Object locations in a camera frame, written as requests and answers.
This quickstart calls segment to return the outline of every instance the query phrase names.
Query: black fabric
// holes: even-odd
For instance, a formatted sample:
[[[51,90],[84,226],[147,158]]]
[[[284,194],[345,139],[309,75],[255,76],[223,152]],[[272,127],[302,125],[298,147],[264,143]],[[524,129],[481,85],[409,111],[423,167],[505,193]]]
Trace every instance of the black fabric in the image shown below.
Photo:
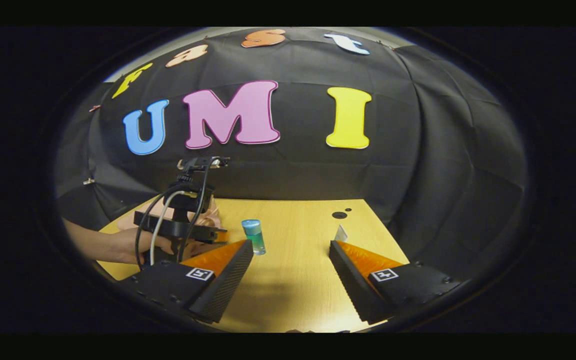
[[[64,122],[55,154],[54,182],[57,207],[64,219],[84,228],[100,230],[110,222],[96,194],[96,187],[83,183],[92,177],[89,134],[96,111],[112,84],[103,83],[82,100],[75,114]]]
[[[390,222],[409,186],[421,137],[418,101],[406,68],[393,61],[393,51],[374,41],[361,39],[370,55],[352,54],[325,38],[327,31],[320,29],[290,29],[286,40],[278,45],[242,48],[242,39],[253,31],[233,32],[185,46],[182,50],[205,43],[208,53],[172,68],[165,64],[181,49],[162,55],[151,61],[153,66],[131,82],[128,90],[115,99],[106,97],[95,120],[98,123],[93,125],[98,126],[101,135],[91,148],[114,169],[114,174],[102,173],[102,161],[96,161],[97,184],[134,189],[134,196],[122,200],[136,205],[166,189],[178,172],[175,165],[180,158],[222,155],[232,157],[232,161],[228,168],[210,177],[217,196],[362,198],[382,221]],[[214,141],[199,150],[185,147],[189,126],[183,96],[210,89],[227,105],[242,85],[255,80],[279,83],[271,103],[274,128],[281,133],[279,141],[243,145],[233,135],[224,145]],[[110,93],[114,94],[121,82],[117,80]],[[336,102],[327,94],[330,87],[351,87],[372,96],[365,108],[368,148],[332,148],[326,144],[336,116]],[[146,107],[162,99],[169,100],[165,142],[151,155],[135,155],[126,144],[122,119],[141,110],[146,120],[140,121],[140,126],[146,126],[141,136],[148,139],[152,130],[148,129],[150,115]],[[104,207],[119,209],[118,200]],[[120,211],[112,211],[110,218],[119,215]]]
[[[114,99],[123,77],[112,84],[101,108],[88,117],[89,158],[82,162],[95,180],[91,187],[105,214],[100,219],[112,221],[167,189],[179,159],[219,155],[232,161],[210,176],[218,197],[365,199],[409,259],[457,278],[468,278],[513,247],[529,182],[524,144],[503,104],[477,80],[415,45],[391,50],[351,36],[370,51],[365,56],[343,50],[323,36],[326,30],[290,28],[282,43],[242,48],[253,31],[157,57]],[[200,44],[208,44],[207,54],[165,67]],[[240,144],[237,124],[226,144],[186,148],[184,96],[210,89],[228,105],[242,85],[258,80],[279,84],[271,97],[279,141]],[[372,96],[365,107],[368,148],[326,144],[336,115],[330,87]],[[163,99],[169,100],[165,141],[154,153],[135,155],[123,118],[141,110],[141,137],[149,139],[146,108]],[[206,134],[215,138],[210,130]]]
[[[395,51],[419,99],[414,178],[390,224],[409,258],[468,278],[512,249],[529,184],[522,137],[471,76],[419,46]]]

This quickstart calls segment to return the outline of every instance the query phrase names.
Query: green liquid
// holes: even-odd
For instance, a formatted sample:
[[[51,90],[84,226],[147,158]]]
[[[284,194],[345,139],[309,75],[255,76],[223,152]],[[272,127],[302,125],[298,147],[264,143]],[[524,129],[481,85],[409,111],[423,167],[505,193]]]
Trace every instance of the green liquid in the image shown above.
[[[246,237],[252,241],[252,252],[255,255],[264,255],[266,253],[264,237],[261,232],[255,235],[246,235]]]

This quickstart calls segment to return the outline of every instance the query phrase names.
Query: black cable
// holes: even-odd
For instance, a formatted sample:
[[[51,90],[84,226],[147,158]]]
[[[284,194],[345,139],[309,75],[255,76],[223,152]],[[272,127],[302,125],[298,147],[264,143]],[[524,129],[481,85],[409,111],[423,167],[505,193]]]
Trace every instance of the black cable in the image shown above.
[[[139,270],[142,271],[144,269],[144,266],[142,265],[141,261],[139,261],[139,255],[140,255],[140,251],[139,251],[139,237],[142,234],[142,228],[144,227],[144,223],[146,223],[146,218],[149,216],[149,214],[151,213],[151,210],[153,210],[153,207],[155,207],[155,204],[157,204],[157,202],[163,198],[164,196],[166,196],[167,194],[172,194],[173,192],[177,191],[177,189],[180,189],[181,186],[174,186],[174,187],[170,187],[170,189],[168,189],[167,191],[164,191],[162,193],[160,193],[155,200],[152,201],[152,203],[150,204],[150,206],[148,207],[148,209],[146,209],[146,212],[144,212],[143,217],[141,218],[141,221],[139,222],[139,226],[137,227],[137,235],[135,235],[135,239],[134,239],[134,255],[137,259],[137,265],[139,266]]]
[[[202,211],[202,207],[204,206],[204,192],[206,191],[206,182],[208,182],[208,171],[210,170],[210,167],[212,166],[214,161],[215,161],[215,159],[213,158],[210,161],[210,164],[208,164],[208,166],[206,166],[206,170],[203,173],[203,184],[201,185],[201,192],[198,194],[199,206],[197,206],[197,211],[194,212],[194,216],[192,217],[192,221],[190,221],[190,227],[188,227],[188,231],[185,233],[185,237],[183,237],[183,239],[181,239],[181,242],[179,243],[179,249],[176,252],[176,262],[178,264],[179,264],[179,258],[181,257],[181,254],[185,250],[184,247],[186,244],[186,240],[190,237],[190,233],[193,231],[193,228],[195,227],[195,223],[197,222],[197,219],[199,219],[199,214]]]

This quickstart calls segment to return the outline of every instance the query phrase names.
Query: human arm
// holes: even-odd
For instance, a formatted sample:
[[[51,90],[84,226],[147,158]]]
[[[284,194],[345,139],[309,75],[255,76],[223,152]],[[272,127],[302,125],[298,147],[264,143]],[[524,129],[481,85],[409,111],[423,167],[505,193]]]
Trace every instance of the human arm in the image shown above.
[[[83,253],[84,256],[102,262],[136,264],[135,259],[135,237],[137,228],[128,228],[114,234],[104,234],[102,232],[81,227],[75,223],[62,218],[64,226],[73,243]],[[139,258],[144,263],[143,253],[150,250],[153,233],[142,230],[139,236]],[[173,255],[172,244],[166,237],[157,236],[155,246],[161,248],[166,253]]]

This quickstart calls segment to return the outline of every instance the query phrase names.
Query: yellow letter i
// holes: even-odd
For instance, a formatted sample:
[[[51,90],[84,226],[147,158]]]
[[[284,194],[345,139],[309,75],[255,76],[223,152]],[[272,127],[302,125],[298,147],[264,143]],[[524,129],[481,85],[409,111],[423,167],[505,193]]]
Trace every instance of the yellow letter i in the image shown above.
[[[365,149],[370,139],[364,135],[364,112],[372,96],[353,88],[329,88],[327,93],[336,102],[334,130],[326,137],[333,148]]]

